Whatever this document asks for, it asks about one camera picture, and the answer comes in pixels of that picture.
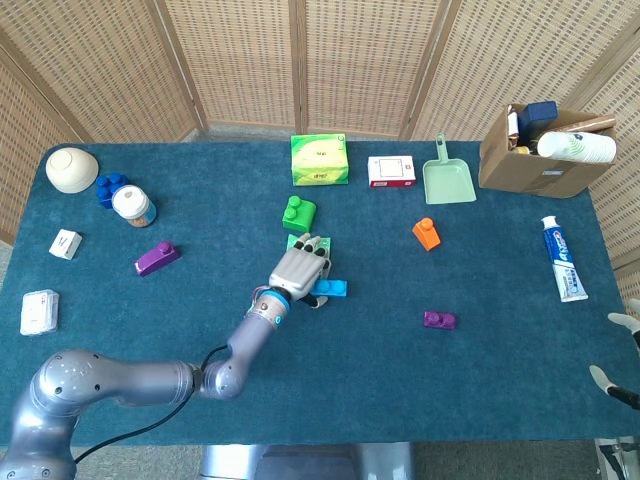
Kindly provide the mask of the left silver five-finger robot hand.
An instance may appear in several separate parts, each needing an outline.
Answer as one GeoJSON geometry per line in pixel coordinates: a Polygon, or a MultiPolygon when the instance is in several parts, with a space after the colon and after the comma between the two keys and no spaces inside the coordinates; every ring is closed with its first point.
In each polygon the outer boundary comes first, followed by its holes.
{"type": "Polygon", "coordinates": [[[268,285],[289,301],[302,301],[314,309],[324,306],[328,301],[326,296],[311,294],[316,281],[326,279],[331,270],[329,253],[321,240],[320,236],[312,237],[310,233],[298,237],[271,272],[268,285]]]}

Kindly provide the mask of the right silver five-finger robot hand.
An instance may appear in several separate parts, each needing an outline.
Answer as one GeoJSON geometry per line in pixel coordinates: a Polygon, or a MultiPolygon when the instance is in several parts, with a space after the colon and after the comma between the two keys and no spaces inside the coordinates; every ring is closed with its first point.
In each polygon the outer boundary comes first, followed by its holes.
{"type": "MultiPolygon", "coordinates": [[[[629,306],[636,316],[623,313],[609,313],[610,322],[625,327],[633,337],[636,351],[640,357],[640,299],[632,298],[629,306]]],[[[596,365],[589,366],[590,374],[595,384],[609,397],[626,404],[634,410],[640,411],[640,393],[623,388],[612,382],[605,372],[596,365]]]]}

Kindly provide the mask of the long blue four-stud brick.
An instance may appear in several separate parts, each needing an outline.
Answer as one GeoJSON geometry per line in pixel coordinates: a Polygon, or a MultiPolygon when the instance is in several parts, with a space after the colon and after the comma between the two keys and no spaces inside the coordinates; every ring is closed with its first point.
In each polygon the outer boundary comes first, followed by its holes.
{"type": "Polygon", "coordinates": [[[344,280],[318,279],[310,293],[316,297],[346,297],[348,284],[344,280]]]}

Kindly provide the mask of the purple two-stud brick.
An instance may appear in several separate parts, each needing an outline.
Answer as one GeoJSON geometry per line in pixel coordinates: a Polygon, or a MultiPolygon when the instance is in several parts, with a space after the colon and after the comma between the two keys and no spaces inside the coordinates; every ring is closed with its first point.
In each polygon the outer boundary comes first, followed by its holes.
{"type": "Polygon", "coordinates": [[[454,330],[457,327],[457,318],[447,312],[426,311],[423,315],[423,326],[444,330],[454,330]]]}

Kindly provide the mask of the orange sloped brick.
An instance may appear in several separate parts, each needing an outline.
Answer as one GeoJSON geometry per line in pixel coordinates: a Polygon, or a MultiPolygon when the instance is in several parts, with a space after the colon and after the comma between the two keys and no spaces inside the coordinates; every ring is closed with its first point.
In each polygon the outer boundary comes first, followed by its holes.
{"type": "Polygon", "coordinates": [[[434,222],[429,217],[424,217],[412,228],[414,236],[419,243],[427,250],[431,251],[441,244],[441,239],[435,228],[434,222]]]}

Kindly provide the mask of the purple sloped brick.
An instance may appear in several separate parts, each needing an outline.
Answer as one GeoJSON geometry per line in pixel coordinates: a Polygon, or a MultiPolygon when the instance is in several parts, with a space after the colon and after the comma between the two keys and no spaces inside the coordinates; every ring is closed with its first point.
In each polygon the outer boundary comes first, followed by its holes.
{"type": "Polygon", "coordinates": [[[180,252],[171,242],[161,241],[135,261],[136,273],[141,277],[147,276],[177,260],[180,256],[180,252]]]}

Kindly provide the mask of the stack of white paper cups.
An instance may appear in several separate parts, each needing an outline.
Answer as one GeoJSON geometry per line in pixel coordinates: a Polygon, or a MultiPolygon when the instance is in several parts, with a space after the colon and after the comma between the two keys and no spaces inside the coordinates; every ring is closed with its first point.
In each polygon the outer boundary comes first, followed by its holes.
{"type": "Polygon", "coordinates": [[[541,157],[585,163],[611,163],[617,145],[613,138],[589,132],[547,132],[536,147],[541,157]]]}

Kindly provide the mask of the green flat sachet packet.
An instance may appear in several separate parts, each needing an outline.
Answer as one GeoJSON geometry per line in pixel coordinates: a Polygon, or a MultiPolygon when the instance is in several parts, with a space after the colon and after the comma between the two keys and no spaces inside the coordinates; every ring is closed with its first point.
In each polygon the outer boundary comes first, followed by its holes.
{"type": "MultiPolygon", "coordinates": [[[[298,235],[289,234],[287,237],[286,249],[293,248],[298,240],[299,240],[298,235]]],[[[331,238],[321,237],[316,247],[323,249],[326,254],[326,257],[329,258],[331,253],[331,238]]]]}

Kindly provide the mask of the green yellow tissue pack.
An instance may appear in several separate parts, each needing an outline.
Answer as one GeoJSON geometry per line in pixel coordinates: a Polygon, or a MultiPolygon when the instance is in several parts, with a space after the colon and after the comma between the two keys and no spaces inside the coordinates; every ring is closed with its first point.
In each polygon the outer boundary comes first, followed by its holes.
{"type": "Polygon", "coordinates": [[[294,186],[346,185],[349,182],[344,133],[293,135],[290,146],[294,186]]]}

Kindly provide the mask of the red and white carton box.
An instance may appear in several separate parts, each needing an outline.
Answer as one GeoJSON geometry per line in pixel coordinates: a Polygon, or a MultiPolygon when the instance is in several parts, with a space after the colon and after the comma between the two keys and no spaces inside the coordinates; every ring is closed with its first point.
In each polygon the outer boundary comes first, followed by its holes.
{"type": "Polygon", "coordinates": [[[404,188],[416,184],[412,156],[370,156],[367,168],[372,188],[404,188]]]}

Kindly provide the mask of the blue table cloth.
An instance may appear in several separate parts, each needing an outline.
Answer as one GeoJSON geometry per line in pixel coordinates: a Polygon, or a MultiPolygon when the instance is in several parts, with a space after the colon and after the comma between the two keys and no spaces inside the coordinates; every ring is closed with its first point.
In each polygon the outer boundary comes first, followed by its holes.
{"type": "Polygon", "coordinates": [[[352,142],[349,182],[295,188],[280,142],[93,144],[156,204],[146,228],[102,207],[93,189],[63,194],[43,171],[0,290],[0,445],[15,403],[55,352],[199,363],[241,322],[252,291],[283,255],[281,218],[298,195],[331,238],[331,274],[347,296],[291,307],[254,361],[243,393],[191,399],[147,441],[357,443],[592,439],[640,434],[640,413],[593,382],[598,364],[640,389],[632,338],[607,318],[623,305],[588,193],[552,199],[481,189],[471,203],[431,206],[421,186],[372,189],[372,155],[436,155],[425,142],[352,142]],[[541,219],[564,229],[587,300],[563,303],[541,219]],[[433,220],[441,244],[412,232],[433,220]],[[60,229],[82,241],[49,253],[60,229]],[[181,256],[144,277],[135,261],[161,241],[181,256]],[[25,293],[59,294],[58,327],[20,334],[25,293]],[[425,328],[426,311],[457,318],[425,328]]]}

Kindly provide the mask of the blue white object behind jar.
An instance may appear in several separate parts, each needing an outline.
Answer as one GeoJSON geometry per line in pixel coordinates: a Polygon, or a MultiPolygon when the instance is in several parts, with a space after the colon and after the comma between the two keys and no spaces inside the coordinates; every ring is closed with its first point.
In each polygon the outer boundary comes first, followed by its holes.
{"type": "Polygon", "coordinates": [[[128,178],[121,173],[99,175],[96,178],[96,196],[100,205],[106,209],[112,209],[113,194],[121,187],[129,183],[128,178]]]}

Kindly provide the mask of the woven bamboo folding screen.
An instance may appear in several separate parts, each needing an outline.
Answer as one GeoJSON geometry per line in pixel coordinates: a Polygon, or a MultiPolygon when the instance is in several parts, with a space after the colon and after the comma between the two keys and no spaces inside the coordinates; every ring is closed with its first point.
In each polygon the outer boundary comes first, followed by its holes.
{"type": "Polygon", "coordinates": [[[0,0],[0,245],[62,142],[225,127],[478,139],[510,103],[617,117],[592,186],[640,298],[640,0],[0,0]]]}

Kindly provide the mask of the small white cube box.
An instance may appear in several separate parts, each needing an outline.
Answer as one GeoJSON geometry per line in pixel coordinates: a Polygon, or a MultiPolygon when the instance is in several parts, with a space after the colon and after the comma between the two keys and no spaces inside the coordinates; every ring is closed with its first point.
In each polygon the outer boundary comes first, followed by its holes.
{"type": "Polygon", "coordinates": [[[82,236],[78,232],[60,229],[49,247],[49,253],[57,258],[72,260],[81,241],[82,236]]]}

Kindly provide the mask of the copper brown paper tube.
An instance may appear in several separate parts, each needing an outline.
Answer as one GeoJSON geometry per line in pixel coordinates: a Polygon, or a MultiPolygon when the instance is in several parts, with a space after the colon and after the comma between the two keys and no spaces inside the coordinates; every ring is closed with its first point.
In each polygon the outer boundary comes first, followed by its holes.
{"type": "Polygon", "coordinates": [[[566,125],[563,130],[565,132],[598,132],[613,128],[616,124],[617,120],[614,115],[604,115],[566,125]]]}

